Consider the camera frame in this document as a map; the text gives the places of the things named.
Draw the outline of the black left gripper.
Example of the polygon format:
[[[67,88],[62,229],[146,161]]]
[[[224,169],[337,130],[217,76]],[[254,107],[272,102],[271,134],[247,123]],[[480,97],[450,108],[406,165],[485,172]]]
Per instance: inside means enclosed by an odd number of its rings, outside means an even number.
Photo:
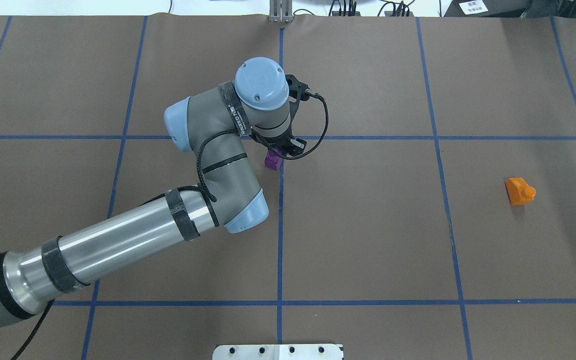
[[[290,129],[253,127],[251,138],[263,146],[281,149],[287,158],[300,157],[307,146],[307,141],[294,137]]]

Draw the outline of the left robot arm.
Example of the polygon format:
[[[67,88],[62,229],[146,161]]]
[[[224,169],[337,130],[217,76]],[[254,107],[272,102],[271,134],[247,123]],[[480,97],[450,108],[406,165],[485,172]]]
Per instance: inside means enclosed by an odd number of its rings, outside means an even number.
[[[242,138],[282,160],[308,155],[293,136],[302,101],[324,98],[267,57],[246,60],[234,79],[178,101],[163,114],[176,148],[194,153],[198,182],[28,251],[0,250],[0,328],[45,313],[58,297],[204,233],[231,234],[269,215]]]

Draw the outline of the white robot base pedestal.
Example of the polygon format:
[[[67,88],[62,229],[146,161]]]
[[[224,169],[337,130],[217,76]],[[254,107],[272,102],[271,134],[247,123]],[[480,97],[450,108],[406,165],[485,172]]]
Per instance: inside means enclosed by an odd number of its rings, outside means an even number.
[[[213,360],[343,360],[342,344],[224,344],[215,347]]]

